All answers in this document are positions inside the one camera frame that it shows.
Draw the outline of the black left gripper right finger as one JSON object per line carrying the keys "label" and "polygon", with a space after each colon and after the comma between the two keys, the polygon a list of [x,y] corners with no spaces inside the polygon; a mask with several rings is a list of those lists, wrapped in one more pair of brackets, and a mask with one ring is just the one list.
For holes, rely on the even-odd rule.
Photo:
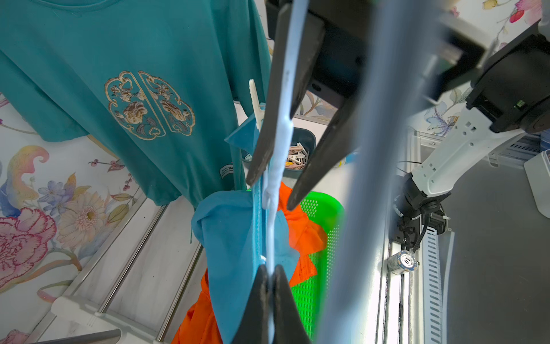
{"label": "black left gripper right finger", "polygon": [[274,270],[274,343],[310,344],[299,316],[289,281],[284,268],[277,265]]}

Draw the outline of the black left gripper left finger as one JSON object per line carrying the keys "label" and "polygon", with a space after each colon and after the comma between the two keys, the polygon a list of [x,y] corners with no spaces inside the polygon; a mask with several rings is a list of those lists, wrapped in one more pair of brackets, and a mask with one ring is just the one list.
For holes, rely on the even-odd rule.
{"label": "black left gripper left finger", "polygon": [[232,343],[268,344],[272,288],[266,265],[260,265]]}

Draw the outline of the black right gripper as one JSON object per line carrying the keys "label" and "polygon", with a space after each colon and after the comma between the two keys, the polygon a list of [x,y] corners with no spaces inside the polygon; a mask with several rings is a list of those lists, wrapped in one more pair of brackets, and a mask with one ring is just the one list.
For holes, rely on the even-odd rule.
{"label": "black right gripper", "polygon": [[[265,172],[282,132],[277,121],[292,119],[308,91],[339,108],[292,189],[289,211],[358,147],[362,96],[356,90],[370,57],[378,4],[291,1],[279,8],[266,113],[246,183],[254,185]],[[439,16],[438,27],[443,37],[435,46],[431,85],[418,110],[433,107],[442,94],[472,80],[490,53],[489,36],[449,11]]]}

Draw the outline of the orange garment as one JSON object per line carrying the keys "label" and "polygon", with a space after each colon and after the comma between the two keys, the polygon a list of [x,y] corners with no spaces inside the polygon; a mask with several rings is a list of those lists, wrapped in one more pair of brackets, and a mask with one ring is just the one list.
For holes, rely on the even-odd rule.
{"label": "orange garment", "polygon": [[[327,234],[300,207],[286,206],[292,190],[279,189],[275,262],[294,287],[317,275],[310,255],[327,247]],[[191,220],[193,235],[208,261],[197,301],[189,308],[174,343],[229,343],[237,333],[265,254],[253,228],[253,193],[220,191],[204,199]]]}

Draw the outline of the white grey clothespin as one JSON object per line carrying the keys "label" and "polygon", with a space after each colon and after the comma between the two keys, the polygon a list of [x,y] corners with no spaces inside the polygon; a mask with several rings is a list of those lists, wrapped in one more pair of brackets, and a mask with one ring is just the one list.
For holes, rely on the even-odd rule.
{"label": "white grey clothespin", "polygon": [[250,92],[250,97],[252,101],[254,117],[256,120],[256,128],[258,131],[260,131],[262,129],[262,124],[264,121],[264,111],[260,106],[259,95],[256,89],[256,83],[253,79],[249,80],[249,92]]}

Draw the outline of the blue garment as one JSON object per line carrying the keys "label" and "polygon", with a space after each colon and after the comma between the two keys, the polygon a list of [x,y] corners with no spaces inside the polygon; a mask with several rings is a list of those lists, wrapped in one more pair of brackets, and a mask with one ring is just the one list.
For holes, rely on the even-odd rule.
{"label": "blue garment", "polygon": [[[289,225],[277,208],[275,222],[276,264],[291,278],[299,252],[291,248]],[[208,260],[209,294],[223,343],[236,335],[256,271],[265,263],[265,212],[262,188],[219,191],[196,208],[191,228]]]}

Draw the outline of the light blue wire hanger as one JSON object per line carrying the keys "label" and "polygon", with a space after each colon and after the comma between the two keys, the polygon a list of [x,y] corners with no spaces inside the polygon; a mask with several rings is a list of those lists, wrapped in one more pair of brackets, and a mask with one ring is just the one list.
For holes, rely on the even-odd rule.
{"label": "light blue wire hanger", "polygon": [[[284,174],[286,158],[294,132],[292,120],[281,119],[277,121],[278,129],[282,132],[276,135],[274,154],[264,172],[262,184],[262,207],[265,212],[265,245],[266,245],[266,269],[269,274],[269,282],[273,289],[273,277],[276,267],[275,247],[275,222],[279,204],[279,189]],[[271,301],[269,316],[269,343],[274,342],[274,303]]]}

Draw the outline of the teal embroidered t-shirt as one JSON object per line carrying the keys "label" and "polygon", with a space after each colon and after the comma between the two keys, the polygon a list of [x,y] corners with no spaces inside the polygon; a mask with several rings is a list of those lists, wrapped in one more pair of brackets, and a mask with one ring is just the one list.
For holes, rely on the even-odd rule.
{"label": "teal embroidered t-shirt", "polygon": [[271,60],[253,1],[3,1],[1,92],[49,142],[93,136],[158,205],[242,190],[235,103]]}

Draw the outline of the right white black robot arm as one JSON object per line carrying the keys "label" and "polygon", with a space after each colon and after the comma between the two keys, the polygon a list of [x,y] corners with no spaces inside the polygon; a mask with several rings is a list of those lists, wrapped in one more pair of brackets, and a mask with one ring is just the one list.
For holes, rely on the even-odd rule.
{"label": "right white black robot arm", "polygon": [[432,1],[270,1],[274,39],[266,113],[246,181],[284,162],[292,118],[307,90],[337,111],[291,193],[296,208],[355,149],[360,115],[395,122],[421,90],[426,104],[470,81],[465,114],[435,156],[408,174],[398,213],[428,216],[475,163],[522,133],[549,128],[549,3],[519,1],[541,17],[499,51]]}

